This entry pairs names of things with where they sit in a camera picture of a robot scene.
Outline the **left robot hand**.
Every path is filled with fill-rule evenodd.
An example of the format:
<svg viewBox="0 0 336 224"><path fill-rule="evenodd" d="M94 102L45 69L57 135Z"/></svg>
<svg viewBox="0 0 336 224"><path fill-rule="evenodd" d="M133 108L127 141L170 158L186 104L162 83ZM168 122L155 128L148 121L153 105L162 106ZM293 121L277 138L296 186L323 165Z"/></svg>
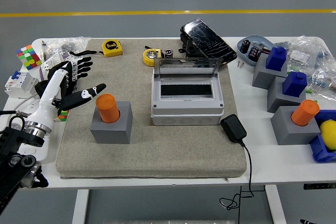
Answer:
<svg viewBox="0 0 336 224"><path fill-rule="evenodd" d="M76 90L78 79L88 75L92 64L91 57L77 57L54 66L48 73L48 79L36 85L40 102L37 110L28 116L24 131L33 135L51 133L54 119L60 111L81 106L103 91L107 87L104 83Z"/></svg>

